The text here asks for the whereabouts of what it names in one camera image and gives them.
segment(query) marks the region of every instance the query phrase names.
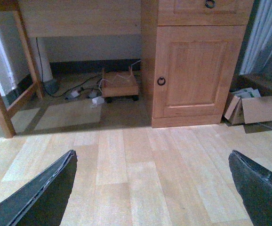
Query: drawer handle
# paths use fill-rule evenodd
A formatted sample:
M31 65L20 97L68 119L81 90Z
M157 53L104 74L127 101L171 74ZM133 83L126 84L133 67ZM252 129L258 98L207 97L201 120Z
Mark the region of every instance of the drawer handle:
M206 0L205 6L207 8L214 8L216 7L216 2L214 0Z
M165 83L166 83L165 78L163 77L158 78L157 80L158 85L163 86Z

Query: cabinet panel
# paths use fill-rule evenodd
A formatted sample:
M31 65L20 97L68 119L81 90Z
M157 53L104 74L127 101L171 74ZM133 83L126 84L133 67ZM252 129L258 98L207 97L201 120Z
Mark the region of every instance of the cabinet panel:
M160 0L158 25L243 25L247 24L253 0Z
M153 117L222 114L245 29L158 27Z

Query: curtain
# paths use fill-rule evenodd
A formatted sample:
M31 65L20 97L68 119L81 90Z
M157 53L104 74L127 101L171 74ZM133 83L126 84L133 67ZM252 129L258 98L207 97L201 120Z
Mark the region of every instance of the curtain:
M262 73L272 60L272 0L260 0L240 74Z

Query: cardboard box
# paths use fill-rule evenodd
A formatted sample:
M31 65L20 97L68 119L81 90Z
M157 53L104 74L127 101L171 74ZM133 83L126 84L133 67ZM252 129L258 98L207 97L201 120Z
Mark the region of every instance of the cardboard box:
M229 93L224 109L224 117L232 125L272 121L272 82L268 81L268 85L265 85L250 80L249 84L246 75L239 76L237 83L240 89L249 86L259 89L262 97L241 99Z

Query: electrical cable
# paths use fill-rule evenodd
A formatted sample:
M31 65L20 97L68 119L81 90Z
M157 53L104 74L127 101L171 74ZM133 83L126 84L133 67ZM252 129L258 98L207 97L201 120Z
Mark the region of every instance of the electrical cable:
M132 63L132 64L131 64L131 67L130 67L130 68L131 68L131 74L130 74L130 76L128 76L128 77L121 76L119 73L117 73L111 81L109 81L109 80L107 80L107 79L103 79L103 78L100 79L100 80L98 81L98 82L99 82L99 84L98 84L98 89L99 89L99 91L101 91L101 93L103 93L103 91L100 89L103 81L106 81L106 82L109 82L109 83L113 84L113 82L115 81L115 79L118 78L118 77L119 77L119 78L122 78L122 79L125 79L125 80L129 80L129 78L130 78L131 76L133 76L133 65L135 65L135 64L137 64L137 63L139 63L139 62L141 62L141 60L138 60L138 61L136 61L135 63Z
M54 96L54 95L50 94L50 93L46 90L46 87L45 87L44 82L43 82L43 65L42 65L42 59L41 59L41 54L40 54L39 45L38 45L38 37L36 37L36 43L37 43L37 49L38 49L38 54L39 54L39 58L40 58L41 78L42 78L43 88L44 88L44 91L45 91L50 97L54 97L54 98L62 97L62 96L64 96L66 93L68 93L69 91L71 91L71 90L73 90L73 89L75 89L75 88L77 88L77 87L79 87L79 86L84 85L84 84L87 83L89 80L101 76L100 74L98 74L98 75L96 75L96 76L93 76L93 77L91 77L91 78L88 78L88 79L86 79L84 82L82 82L81 84L79 84L79 85L77 85L77 86L74 86L74 87L72 87L72 88L66 90L64 93L62 93L62 94L60 94L60 95L58 95L58 96Z

